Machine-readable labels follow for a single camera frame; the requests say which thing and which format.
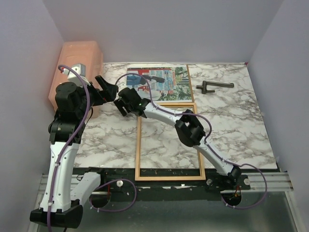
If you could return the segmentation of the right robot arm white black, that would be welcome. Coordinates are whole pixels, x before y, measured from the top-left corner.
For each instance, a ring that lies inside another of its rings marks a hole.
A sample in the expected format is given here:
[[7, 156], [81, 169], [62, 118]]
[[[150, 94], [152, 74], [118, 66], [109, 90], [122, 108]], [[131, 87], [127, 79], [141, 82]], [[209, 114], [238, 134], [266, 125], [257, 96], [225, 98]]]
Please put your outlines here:
[[227, 189], [239, 185], [240, 167], [224, 158], [220, 151], [213, 147], [204, 131], [199, 118], [191, 110], [175, 111], [154, 103], [151, 99], [141, 98], [135, 89], [124, 88], [118, 93], [114, 104], [123, 116], [133, 113], [137, 117], [155, 119], [173, 126], [182, 144], [196, 149], [222, 176], [222, 184]]

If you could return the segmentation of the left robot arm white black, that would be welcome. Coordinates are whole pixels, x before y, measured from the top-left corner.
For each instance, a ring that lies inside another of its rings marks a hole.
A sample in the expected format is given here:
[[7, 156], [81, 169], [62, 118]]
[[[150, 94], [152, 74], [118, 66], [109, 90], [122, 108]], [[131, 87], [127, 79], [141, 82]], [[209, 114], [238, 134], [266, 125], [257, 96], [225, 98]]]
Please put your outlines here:
[[106, 188], [102, 168], [89, 168], [76, 187], [71, 187], [75, 157], [79, 150], [85, 121], [91, 107], [115, 100], [118, 86], [101, 76], [92, 83], [64, 82], [56, 87], [57, 110], [49, 125], [51, 161], [44, 197], [38, 209], [31, 211], [30, 221], [52, 227], [79, 227], [84, 204], [94, 190]]

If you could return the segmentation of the photo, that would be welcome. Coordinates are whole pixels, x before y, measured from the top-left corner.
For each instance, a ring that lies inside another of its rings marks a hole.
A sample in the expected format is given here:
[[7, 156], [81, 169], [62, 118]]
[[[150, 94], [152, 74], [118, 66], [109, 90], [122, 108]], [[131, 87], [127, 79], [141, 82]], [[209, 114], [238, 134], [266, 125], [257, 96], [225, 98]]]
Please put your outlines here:
[[127, 87], [135, 89], [141, 98], [156, 102], [194, 101], [186, 65], [132, 65], [127, 73]]

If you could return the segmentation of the brown wooden picture frame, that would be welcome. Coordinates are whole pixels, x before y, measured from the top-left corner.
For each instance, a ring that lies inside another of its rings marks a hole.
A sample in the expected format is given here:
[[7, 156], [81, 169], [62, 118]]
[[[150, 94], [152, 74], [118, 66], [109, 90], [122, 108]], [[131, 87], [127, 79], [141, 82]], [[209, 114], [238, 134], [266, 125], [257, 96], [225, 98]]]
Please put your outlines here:
[[141, 129], [142, 129], [142, 118], [137, 119], [137, 143], [136, 143], [136, 161], [135, 161], [135, 181], [200, 181], [206, 180], [204, 159], [203, 156], [198, 154], [199, 163], [199, 174], [197, 176], [141, 176], [140, 175], [140, 155], [141, 155]]

